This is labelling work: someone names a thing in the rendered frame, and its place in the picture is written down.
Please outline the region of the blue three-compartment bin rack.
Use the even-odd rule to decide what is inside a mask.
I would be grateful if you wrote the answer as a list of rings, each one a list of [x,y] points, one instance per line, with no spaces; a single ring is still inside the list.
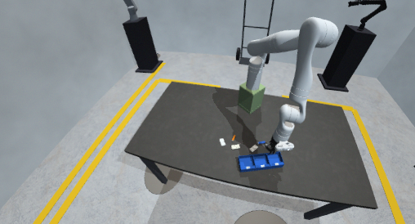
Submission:
[[[254,156],[254,157],[253,157]],[[269,157],[269,158],[268,158]],[[240,161],[239,161],[240,160]],[[240,172],[250,172],[271,168],[281,168],[284,166],[280,151],[274,155],[270,153],[257,155],[241,155],[238,157]],[[274,163],[274,164],[273,164]],[[255,166],[252,166],[255,165]]]

